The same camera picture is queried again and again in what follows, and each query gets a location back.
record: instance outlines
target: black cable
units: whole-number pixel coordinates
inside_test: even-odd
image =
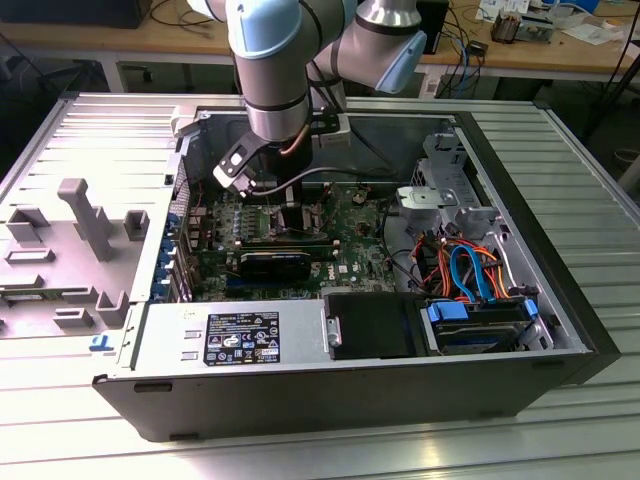
[[[420,289],[420,292],[422,295],[424,295],[426,298],[442,298],[439,295],[433,295],[427,292],[422,286],[421,280],[419,280],[409,270],[407,270],[406,268],[404,268],[402,265],[400,265],[398,262],[394,260],[393,255],[400,253],[401,250],[395,252],[393,255],[389,252],[389,247],[387,246],[387,240],[385,239],[385,236],[384,236],[384,229],[387,225],[387,218],[389,218],[389,210],[391,210],[391,204],[394,202],[394,200],[396,200],[395,195],[389,199],[389,203],[387,203],[387,208],[385,209],[384,215],[382,216],[382,221],[380,222],[380,232],[381,232],[380,246],[382,247],[382,252],[384,253],[385,258],[388,258],[391,264],[395,268],[397,268],[402,273],[404,273],[407,277],[409,277],[409,279],[411,279],[411,281],[413,281],[416,284],[416,286]]]
[[[336,98],[333,91],[331,90],[331,87],[329,87],[327,79],[322,73],[322,70],[320,70],[320,67],[318,67],[318,64],[316,63],[315,60],[311,60],[311,66],[315,70],[316,75],[318,75],[318,78],[320,79],[322,86],[326,90],[327,95],[329,95],[329,98],[331,99],[331,103],[333,104],[333,107],[336,109],[338,113],[344,113],[344,109],[340,106],[340,102],[338,102],[338,99]],[[316,88],[316,91],[326,103],[329,103],[322,89]],[[369,140],[367,140],[367,138],[364,135],[362,135],[362,133],[360,133],[360,131],[357,128],[355,128],[355,126],[351,125],[351,131],[356,136],[356,138],[363,143],[365,147],[371,150],[380,160],[382,160],[387,165],[387,167],[389,167],[390,171],[393,172],[393,177],[397,178],[399,173],[398,173],[398,170],[393,166],[393,162],[391,161],[391,159],[387,157],[381,150],[375,147],[371,142],[369,142]]]
[[[31,68],[33,68],[33,70],[38,75],[40,75],[40,78],[44,78],[47,81],[47,83],[51,85],[51,87],[53,87],[54,91],[58,95],[62,93],[62,90],[60,90],[55,83],[53,83],[44,73],[42,73],[42,71],[38,67],[36,67],[36,65],[31,60],[29,60],[29,57],[27,57],[24,53],[22,53],[22,51],[18,47],[16,47],[14,43],[4,35],[4,33],[0,32],[0,38],[2,38],[4,43],[6,43],[9,47],[11,47],[18,54],[18,56],[20,56],[24,61],[26,61],[31,66]]]
[[[582,143],[586,144],[589,141],[589,138],[596,131],[603,117],[608,113],[611,108],[612,100],[614,100],[614,95],[616,94],[616,89],[614,88],[614,92],[609,99],[607,99],[607,94],[609,93],[609,88],[613,83],[618,71],[620,70],[620,66],[622,65],[622,61],[627,54],[627,49],[629,48],[629,44],[631,43],[631,39],[633,38],[633,32],[636,29],[636,23],[638,22],[638,16],[640,15],[640,3],[638,3],[638,8],[636,9],[636,13],[633,17],[633,22],[631,23],[631,29],[629,31],[629,36],[627,37],[627,41],[622,49],[622,53],[620,54],[620,58],[618,59],[618,64],[616,65],[615,70],[611,74],[607,85],[604,87],[604,90],[600,94],[600,97],[595,102],[595,107],[592,110],[591,115],[588,117],[587,125],[584,128],[582,137],[580,140]]]
[[[410,248],[402,248],[400,250],[396,250],[395,252],[393,252],[391,255],[389,255],[389,257],[393,258],[396,255],[399,255],[401,253],[411,253],[413,252],[413,250],[411,250]]]
[[[194,25],[203,25],[205,23],[210,23],[213,22],[212,18],[209,18],[207,20],[201,20],[199,22],[180,22],[180,23],[171,23],[171,22],[165,22],[164,20],[160,20],[158,17],[155,16],[156,11],[162,7],[163,5],[166,5],[167,3],[171,2],[173,0],[162,0],[160,3],[158,3],[157,5],[154,5],[150,12],[149,12],[149,17],[151,18],[151,20],[153,20],[154,22],[157,22],[161,25],[166,25],[168,27],[192,27]]]
[[[636,29],[636,23],[638,22],[638,15],[640,15],[640,3],[638,3],[638,8],[636,9],[636,13],[633,16],[633,22],[631,23],[631,30],[629,31],[629,37],[627,38],[627,42],[625,43],[624,48],[622,49],[622,53],[620,54],[620,58],[618,59],[618,64],[616,65],[615,70],[611,74],[611,78],[609,78],[609,81],[607,82],[607,85],[605,86],[604,92],[602,92],[602,96],[598,103],[604,100],[604,97],[609,92],[609,87],[613,83],[613,80],[616,78],[616,75],[620,70],[620,66],[622,65],[622,60],[624,60],[624,57],[627,54],[627,49],[629,48],[629,44],[631,43],[631,39],[633,38],[633,32]]]
[[[253,195],[254,197],[266,197],[267,195],[273,195],[275,193],[278,193],[278,192],[281,192],[282,190],[287,189],[294,183],[299,182],[303,178],[308,177],[309,175],[313,175],[315,173],[332,172],[332,173],[346,173],[348,175],[355,175],[355,176],[368,176],[373,178],[394,178],[392,175],[388,173],[385,173],[385,174],[371,173],[373,170],[376,170],[376,169],[370,168],[369,170],[357,170],[355,168],[340,168],[340,167],[310,168],[309,170],[305,170],[304,172],[299,173],[298,175],[286,181],[282,185],[278,185],[276,188],[272,188],[271,190],[263,190],[260,192],[251,192],[251,195]]]
[[[464,47],[464,45],[465,45],[465,43],[464,43],[464,35],[463,35],[463,33],[462,33],[464,30],[460,27],[460,28],[459,28],[459,31],[460,31],[460,36],[457,36],[454,32],[452,32],[451,30],[448,30],[448,29],[445,29],[445,31],[444,31],[444,32],[445,32],[446,34],[448,34],[448,35],[445,35],[445,36],[448,36],[448,37],[449,37],[449,39],[452,39],[452,38],[459,38],[460,43],[461,43],[461,44],[463,45],[463,47]],[[453,42],[451,42],[451,45],[452,45],[453,49],[457,52],[457,50],[456,50],[456,48],[455,48],[455,46],[454,46]],[[449,79],[445,82],[444,86],[442,87],[442,90],[440,90],[440,94],[438,95],[438,97],[437,97],[437,98],[442,98],[442,96],[445,94],[445,92],[447,91],[447,89],[449,89],[449,96],[451,95],[451,83],[453,82],[453,79],[455,78],[456,73],[458,73],[458,68],[460,68],[460,66],[462,65],[462,63],[463,63],[463,62],[464,62],[464,53],[463,53],[463,52],[462,52],[462,50],[461,50],[461,51],[460,51],[460,59],[458,60],[458,64],[456,65],[456,68],[453,70],[453,72],[452,72],[452,73],[451,73],[451,75],[449,76]]]

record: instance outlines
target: gray plastic bracket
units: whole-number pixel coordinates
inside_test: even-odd
[[[27,265],[32,263],[51,263],[56,255],[50,248],[24,248],[11,250],[4,257],[9,265]]]
[[[96,217],[89,199],[89,186],[84,178],[65,178],[58,188],[58,197],[67,202],[78,221],[78,227],[86,235],[94,255],[100,262],[108,262],[113,249],[105,234],[104,224]]]
[[[93,212],[96,216],[96,220],[98,221],[98,224],[104,231],[104,234],[107,236],[107,238],[109,238],[111,236],[111,232],[113,231],[113,225],[107,218],[107,214],[104,213],[104,209],[102,207],[93,207]],[[82,231],[82,227],[80,226],[80,224],[74,223],[73,226],[76,228],[76,232],[78,232],[80,239],[86,242],[87,236]]]
[[[93,326],[93,318],[84,308],[56,308],[53,321],[63,329]]]
[[[42,243],[36,228],[48,226],[49,222],[37,208],[16,208],[7,222],[7,228],[20,245]]]
[[[98,300],[98,291],[95,289],[95,287],[89,285],[84,288],[84,292],[63,292],[61,296],[67,303],[70,303],[71,305],[75,305],[78,303],[96,302]]]
[[[98,297],[96,312],[107,327],[123,327],[127,318],[127,310],[129,310],[129,296],[124,290],[120,292],[118,303],[115,306],[111,303],[106,292],[102,292]]]
[[[129,210],[122,222],[127,237],[132,242],[142,242],[149,230],[149,216],[144,210]]]

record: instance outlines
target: wooden workbench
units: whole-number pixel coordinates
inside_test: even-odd
[[[491,24],[474,20],[478,0],[454,0],[451,2],[462,27],[475,38],[489,44],[483,67],[484,76],[515,76],[535,78],[557,78],[574,80],[605,80],[618,61],[621,45],[608,42],[593,46],[573,37],[556,32],[550,45],[518,42],[503,45],[491,41]],[[613,6],[601,2],[597,15],[633,15],[637,3],[627,2]],[[180,11],[187,9],[186,3]],[[161,7],[156,15],[176,22],[174,9]],[[202,20],[198,14],[187,17],[190,21]],[[629,22],[629,18],[618,18]],[[100,61],[112,91],[123,91],[117,64],[121,61],[148,61],[167,63],[229,64],[229,44],[226,25],[212,22],[201,34],[185,31],[179,27],[165,26],[147,18],[137,30],[119,30],[100,27],[77,27],[62,25],[17,25],[0,24],[2,31],[18,46],[34,56],[83,58]],[[0,53],[9,52],[0,47]],[[451,42],[442,39],[435,55],[425,55],[419,71],[440,76],[449,67],[455,66],[459,55]],[[630,64],[623,63],[622,71]]]

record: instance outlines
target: floor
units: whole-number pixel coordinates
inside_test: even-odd
[[[49,73],[54,70],[74,66],[69,61],[33,59],[38,70]],[[233,72],[231,67],[194,65],[191,67],[193,85],[187,86],[180,65],[148,64],[149,78],[140,71],[127,71],[126,78],[131,92],[162,93],[232,93]],[[34,68],[22,62],[14,71],[9,82],[0,83],[0,175],[11,168],[14,160],[34,134],[57,98],[57,91],[106,91],[106,84],[100,78],[99,69],[89,68],[87,75],[67,74],[50,82],[38,82],[39,74]],[[481,78],[477,88],[469,89],[460,98],[488,99],[496,95],[500,99],[531,99],[532,92],[540,84],[528,80],[505,79],[498,89],[496,79]],[[401,96],[417,96],[421,76],[414,75]],[[536,100],[544,101],[562,118],[571,130],[580,134],[592,105],[600,96],[602,85],[585,82],[548,82],[539,88]],[[348,89],[351,95],[370,94],[367,89],[356,85]],[[614,177],[619,177],[625,164],[614,158],[619,149],[640,150],[640,107],[638,96],[627,93],[615,111],[602,122],[588,144],[592,154]]]

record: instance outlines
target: blue drive bracket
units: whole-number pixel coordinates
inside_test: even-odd
[[[431,323],[440,320],[468,320],[467,307],[462,302],[434,302],[427,308]]]
[[[489,303],[495,302],[496,298],[492,295],[487,282],[485,282],[484,280],[484,273],[482,264],[480,263],[480,259],[478,258],[478,255],[476,255],[476,252],[474,252],[473,249],[467,245],[458,245],[451,252],[449,265],[451,268],[451,277],[453,278],[453,282],[462,293],[469,297],[469,300],[471,302],[476,301],[475,295],[471,293],[471,290],[464,286],[464,284],[460,280],[460,275],[458,274],[458,262],[456,260],[458,259],[458,255],[462,254],[463,252],[466,252],[469,255],[469,258],[471,258],[471,264],[473,265],[473,269],[476,273],[476,284],[478,285],[480,296]]]

